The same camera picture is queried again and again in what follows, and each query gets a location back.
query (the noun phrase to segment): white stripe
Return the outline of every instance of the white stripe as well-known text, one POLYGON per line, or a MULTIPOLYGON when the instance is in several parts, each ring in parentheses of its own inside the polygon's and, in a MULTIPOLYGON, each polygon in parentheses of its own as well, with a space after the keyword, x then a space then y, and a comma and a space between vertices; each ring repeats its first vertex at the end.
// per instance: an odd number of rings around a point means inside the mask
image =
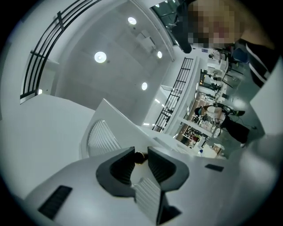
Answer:
POLYGON ((255 75, 259 78, 260 81, 265 83, 265 79, 261 77, 259 73, 257 73, 256 69, 250 63, 249 63, 249 68, 253 71, 253 73, 255 73, 255 75))
POLYGON ((258 61, 258 62, 260 62, 260 64, 262 65, 262 66, 264 66, 264 68, 268 71, 268 69, 267 69, 267 67, 264 65, 264 63, 260 60, 260 58, 256 55, 256 54, 254 54, 252 51, 251 51, 251 49, 248 47, 248 44, 246 44, 246 48, 247 48, 247 51, 258 61))

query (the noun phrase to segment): black rectangular slot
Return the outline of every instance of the black rectangular slot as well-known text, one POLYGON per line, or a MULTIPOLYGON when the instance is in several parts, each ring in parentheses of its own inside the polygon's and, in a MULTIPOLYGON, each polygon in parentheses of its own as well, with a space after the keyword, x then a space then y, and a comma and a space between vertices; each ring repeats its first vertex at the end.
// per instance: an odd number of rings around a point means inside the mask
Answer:
POLYGON ((56 191, 54 191, 53 194, 38 209, 38 211, 49 219, 53 220, 71 191, 72 188, 62 185, 59 186, 56 191))
POLYGON ((205 166, 205 168, 208 168, 208 169, 212 169, 212 170, 215 170, 215 171, 218 171, 218 172, 222 172, 224 167, 222 166, 217 166, 217 165, 212 165, 212 164, 207 164, 205 166))

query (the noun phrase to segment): ribbed white surface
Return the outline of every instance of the ribbed white surface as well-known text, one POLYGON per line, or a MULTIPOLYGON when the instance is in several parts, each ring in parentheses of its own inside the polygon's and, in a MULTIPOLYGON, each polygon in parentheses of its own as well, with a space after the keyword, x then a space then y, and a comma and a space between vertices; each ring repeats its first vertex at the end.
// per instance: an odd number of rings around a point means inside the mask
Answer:
POLYGON ((155 225, 160 203, 160 188, 148 178, 143 178, 141 182, 133 185, 133 188, 136 191, 136 203, 139 209, 155 225))
POLYGON ((104 120, 96 122, 88 136, 89 156, 97 156, 121 149, 114 134, 104 120))

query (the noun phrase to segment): person's neck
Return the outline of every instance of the person's neck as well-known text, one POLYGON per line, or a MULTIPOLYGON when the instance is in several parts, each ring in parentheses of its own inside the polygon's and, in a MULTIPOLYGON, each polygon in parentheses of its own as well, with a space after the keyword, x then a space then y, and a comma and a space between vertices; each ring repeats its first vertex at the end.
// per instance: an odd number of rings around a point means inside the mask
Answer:
POLYGON ((270 40, 266 32, 260 27, 245 29, 241 39, 244 39, 255 45, 262 45, 269 49, 275 49, 274 43, 270 40))

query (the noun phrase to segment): recessed light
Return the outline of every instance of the recessed light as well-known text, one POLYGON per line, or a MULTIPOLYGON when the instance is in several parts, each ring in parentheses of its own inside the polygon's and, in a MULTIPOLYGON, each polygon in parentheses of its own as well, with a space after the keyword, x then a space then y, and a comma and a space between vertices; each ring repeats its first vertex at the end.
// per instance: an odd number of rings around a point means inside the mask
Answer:
POLYGON ((128 18, 128 21, 129 21, 129 23, 132 24, 132 25, 137 24, 137 20, 136 20, 135 18, 133 18, 133 17, 129 17, 129 18, 128 18))
POLYGON ((147 89, 147 83, 143 83, 143 84, 141 85, 141 88, 142 88, 142 90, 146 90, 146 89, 147 89))
POLYGON ((158 58, 162 58, 162 52, 158 51, 157 56, 158 58))
POLYGON ((106 57, 106 54, 104 52, 97 52, 94 55, 94 59, 97 63, 103 63, 104 61, 106 61, 107 57, 106 57))

